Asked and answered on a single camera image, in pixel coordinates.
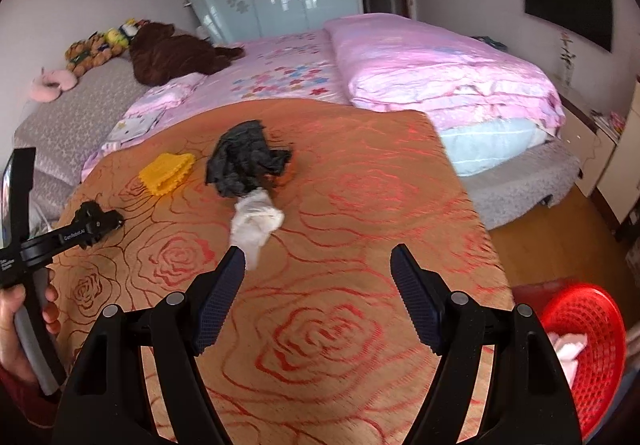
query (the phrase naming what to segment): red plastic laundry basket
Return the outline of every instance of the red plastic laundry basket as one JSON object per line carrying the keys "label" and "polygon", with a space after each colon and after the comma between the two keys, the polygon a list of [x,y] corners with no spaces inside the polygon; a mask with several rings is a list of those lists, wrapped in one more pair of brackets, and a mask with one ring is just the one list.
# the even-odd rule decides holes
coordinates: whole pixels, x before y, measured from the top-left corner
{"label": "red plastic laundry basket", "polygon": [[622,316],[606,291],[575,284],[551,300],[540,321],[547,333],[587,335],[572,387],[580,430],[586,438],[607,412],[622,379],[626,353]]}

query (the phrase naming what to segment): rose pattern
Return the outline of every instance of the rose pattern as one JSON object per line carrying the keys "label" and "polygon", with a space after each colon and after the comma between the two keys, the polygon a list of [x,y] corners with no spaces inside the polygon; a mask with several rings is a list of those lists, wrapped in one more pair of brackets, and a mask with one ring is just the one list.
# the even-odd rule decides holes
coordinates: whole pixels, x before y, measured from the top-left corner
{"label": "rose pattern", "polygon": [[[204,185],[206,160],[220,135],[249,117],[293,146],[296,170],[273,195],[282,228],[246,274],[216,345],[197,358],[212,402],[235,443],[399,444],[438,358],[406,315],[388,269],[391,249],[406,243],[422,266],[481,303],[513,302],[437,134],[417,112],[246,102],[110,155],[98,165],[102,178],[82,184],[62,218],[70,221],[81,198],[126,217],[100,244],[53,265],[66,362],[107,303],[126,311],[155,305],[216,267],[234,202]],[[172,194],[152,197],[137,178],[141,162],[180,151],[197,155],[193,173]],[[143,364],[159,432],[173,439],[150,352]],[[485,352],[461,439],[478,429],[490,368]]]}

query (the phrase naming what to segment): yellow cloth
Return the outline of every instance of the yellow cloth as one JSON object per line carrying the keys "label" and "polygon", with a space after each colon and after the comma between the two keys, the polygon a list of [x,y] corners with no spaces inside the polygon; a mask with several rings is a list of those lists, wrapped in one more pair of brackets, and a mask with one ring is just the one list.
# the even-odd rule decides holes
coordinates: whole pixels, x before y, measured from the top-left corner
{"label": "yellow cloth", "polygon": [[196,157],[193,154],[169,154],[163,152],[140,171],[138,177],[154,196],[173,192],[190,173]]}

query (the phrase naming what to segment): pink comforter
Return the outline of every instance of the pink comforter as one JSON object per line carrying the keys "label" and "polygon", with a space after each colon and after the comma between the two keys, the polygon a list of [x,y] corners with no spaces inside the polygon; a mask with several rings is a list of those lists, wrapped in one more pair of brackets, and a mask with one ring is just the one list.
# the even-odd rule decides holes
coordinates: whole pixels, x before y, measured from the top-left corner
{"label": "pink comforter", "polygon": [[383,13],[324,28],[356,107],[420,110],[438,131],[496,118],[527,118],[549,132],[564,123],[542,70],[480,41]]}
{"label": "pink comforter", "polygon": [[252,41],[244,45],[246,57],[204,79],[176,78],[162,88],[152,88],[125,113],[130,118],[164,110],[146,135],[121,145],[105,144],[82,168],[82,181],[110,152],[132,147],[201,112],[244,100],[311,98],[349,105],[335,65],[329,35],[324,30]]}

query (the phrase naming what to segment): white cloth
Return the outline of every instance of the white cloth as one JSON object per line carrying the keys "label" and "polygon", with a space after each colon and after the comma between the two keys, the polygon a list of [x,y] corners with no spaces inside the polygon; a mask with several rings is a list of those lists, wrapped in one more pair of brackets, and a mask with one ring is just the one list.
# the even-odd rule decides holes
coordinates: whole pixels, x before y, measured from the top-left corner
{"label": "white cloth", "polygon": [[236,215],[231,220],[229,245],[244,252],[247,270],[255,269],[260,248],[283,221],[284,214],[273,206],[264,189],[256,189],[238,200]]}
{"label": "white cloth", "polygon": [[548,337],[558,355],[566,381],[569,387],[573,387],[575,373],[578,371],[578,355],[587,347],[587,335],[569,333],[560,337],[556,333],[549,333]]}

